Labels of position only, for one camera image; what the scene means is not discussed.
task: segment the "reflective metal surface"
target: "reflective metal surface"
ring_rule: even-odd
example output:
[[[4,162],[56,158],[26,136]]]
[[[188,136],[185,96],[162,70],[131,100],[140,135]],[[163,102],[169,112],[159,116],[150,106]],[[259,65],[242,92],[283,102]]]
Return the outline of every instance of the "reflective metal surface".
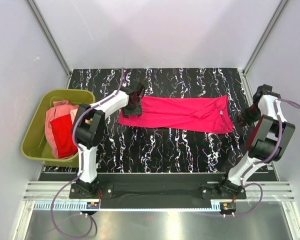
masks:
[[[252,206],[237,203],[239,212]],[[83,235],[90,221],[74,211],[56,211],[55,219],[67,234]],[[280,203],[264,202],[252,214],[244,217],[212,217],[196,212],[97,212],[98,226],[89,237],[93,240],[291,240],[284,211]],[[49,211],[33,211],[27,240],[67,240],[55,229]]]

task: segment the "yellow-green laundry basket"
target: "yellow-green laundry basket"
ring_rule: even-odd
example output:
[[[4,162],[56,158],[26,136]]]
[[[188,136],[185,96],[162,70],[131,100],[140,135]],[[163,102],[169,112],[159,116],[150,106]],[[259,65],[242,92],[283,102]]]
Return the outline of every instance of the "yellow-green laundry basket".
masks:
[[[22,154],[32,160],[44,161],[49,166],[78,167],[78,153],[67,159],[57,159],[45,136],[46,111],[53,107],[53,102],[68,100],[72,105],[92,104],[94,94],[87,90],[56,89],[48,92],[39,103],[21,145]]]

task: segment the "white wall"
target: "white wall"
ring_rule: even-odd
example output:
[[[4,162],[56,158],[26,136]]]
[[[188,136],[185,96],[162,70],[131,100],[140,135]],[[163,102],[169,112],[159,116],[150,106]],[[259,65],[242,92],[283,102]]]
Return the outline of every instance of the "white wall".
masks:
[[[63,88],[60,67],[24,0],[0,0],[0,240],[11,239],[29,180],[41,164],[21,141],[44,93]]]
[[[300,104],[300,0],[292,0],[248,72],[255,91],[268,84],[281,97]],[[300,212],[300,110],[282,103],[285,118],[296,130],[277,163],[280,176],[289,181]]]
[[[70,68],[243,68],[279,0],[36,0]]]

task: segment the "black and white patterned surface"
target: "black and white patterned surface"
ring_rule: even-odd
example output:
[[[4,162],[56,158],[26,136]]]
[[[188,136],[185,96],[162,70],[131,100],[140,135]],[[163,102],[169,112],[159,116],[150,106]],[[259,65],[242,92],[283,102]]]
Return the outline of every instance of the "black and white patterned surface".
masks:
[[[169,98],[228,97],[228,113],[235,124],[248,107],[236,68],[126,69],[126,80],[142,81],[145,95]],[[121,69],[75,69],[71,89],[92,91],[96,101],[117,89]],[[246,153],[252,127],[234,125],[229,134],[171,128],[143,128],[118,124],[119,111],[106,120],[96,160],[102,173],[225,172]]]

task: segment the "red cloth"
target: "red cloth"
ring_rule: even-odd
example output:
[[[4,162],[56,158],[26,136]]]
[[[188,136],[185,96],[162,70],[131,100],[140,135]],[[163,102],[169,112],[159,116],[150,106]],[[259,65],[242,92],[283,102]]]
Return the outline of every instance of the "red cloth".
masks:
[[[56,144],[58,158],[67,158],[74,155],[78,148],[72,141],[72,121],[70,114],[58,117],[50,122]]]
[[[119,124],[144,128],[173,128],[203,133],[231,133],[228,98],[160,98],[141,99],[140,117],[119,117]]]

